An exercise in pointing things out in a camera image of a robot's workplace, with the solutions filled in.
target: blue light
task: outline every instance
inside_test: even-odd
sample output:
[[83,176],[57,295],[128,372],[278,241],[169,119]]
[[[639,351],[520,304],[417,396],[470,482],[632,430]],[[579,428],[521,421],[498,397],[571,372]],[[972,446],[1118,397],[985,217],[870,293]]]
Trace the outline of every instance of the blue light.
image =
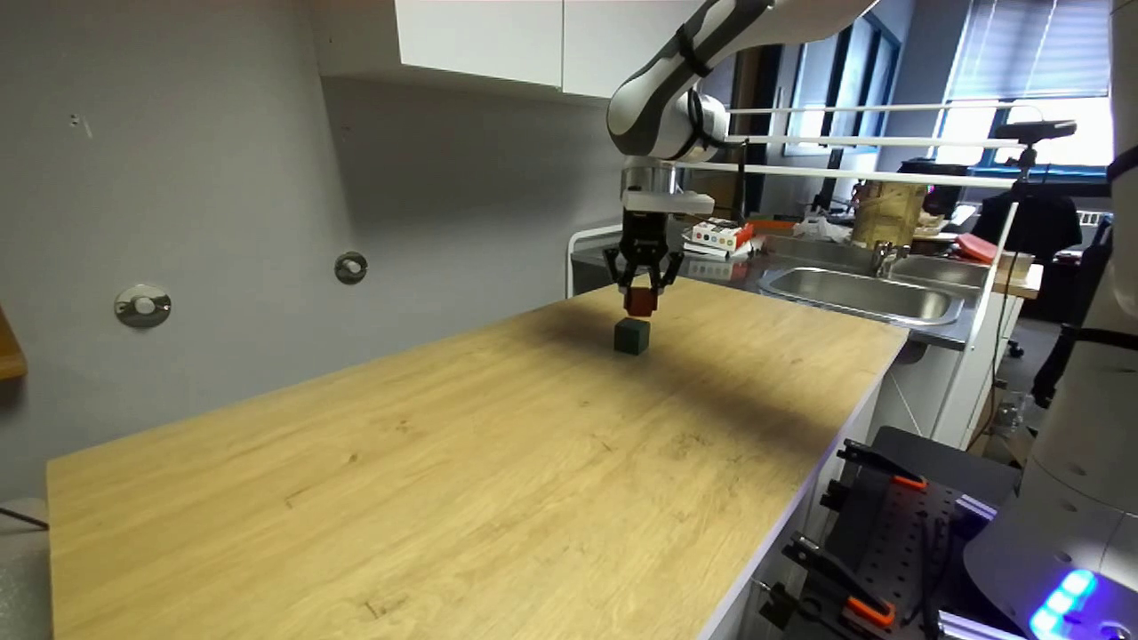
[[1061,615],[1052,615],[1048,607],[1039,607],[1039,612],[1031,615],[1031,634],[1035,634],[1039,640],[1061,640],[1061,634],[1055,634],[1061,622],[1064,622]]
[[1074,595],[1065,595],[1065,590],[1052,590],[1052,599],[1046,599],[1046,607],[1052,612],[1052,615],[1070,615],[1070,607],[1074,607],[1077,600],[1074,600]]
[[1065,590],[1074,600],[1093,599],[1095,586],[1099,586],[1099,575],[1087,574],[1087,569],[1074,569],[1074,574],[1065,574],[1065,578],[1064,578],[1064,590]]

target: white cabinet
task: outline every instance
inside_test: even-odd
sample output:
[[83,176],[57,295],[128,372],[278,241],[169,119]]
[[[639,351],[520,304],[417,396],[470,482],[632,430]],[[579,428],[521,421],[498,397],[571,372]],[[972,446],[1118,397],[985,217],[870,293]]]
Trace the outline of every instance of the white cabinet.
[[562,0],[314,0],[325,74],[404,69],[562,87]]
[[694,0],[565,0],[565,77],[577,96],[610,96],[694,16]]

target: faucet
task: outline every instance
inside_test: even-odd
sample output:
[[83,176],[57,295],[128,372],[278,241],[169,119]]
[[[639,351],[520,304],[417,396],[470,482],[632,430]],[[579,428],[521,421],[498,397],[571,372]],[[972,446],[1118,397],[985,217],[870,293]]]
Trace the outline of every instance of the faucet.
[[870,276],[884,276],[888,267],[894,267],[896,258],[903,258],[903,256],[907,256],[903,247],[896,247],[896,241],[873,241],[873,250],[870,250],[870,256],[867,256]]

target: window blinds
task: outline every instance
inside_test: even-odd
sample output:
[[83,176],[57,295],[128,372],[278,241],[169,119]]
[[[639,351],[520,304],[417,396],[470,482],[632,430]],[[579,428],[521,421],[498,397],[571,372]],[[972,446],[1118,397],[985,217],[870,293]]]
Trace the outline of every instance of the window blinds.
[[1110,96],[1110,0],[975,0],[948,101]]

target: black cable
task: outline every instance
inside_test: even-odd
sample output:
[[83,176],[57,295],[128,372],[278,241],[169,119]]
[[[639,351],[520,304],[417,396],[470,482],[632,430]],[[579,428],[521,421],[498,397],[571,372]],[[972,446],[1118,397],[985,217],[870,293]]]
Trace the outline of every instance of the black cable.
[[0,516],[18,519],[18,522],[29,522],[29,528],[35,528],[35,529],[48,529],[44,519],[26,516],[26,512],[0,510]]

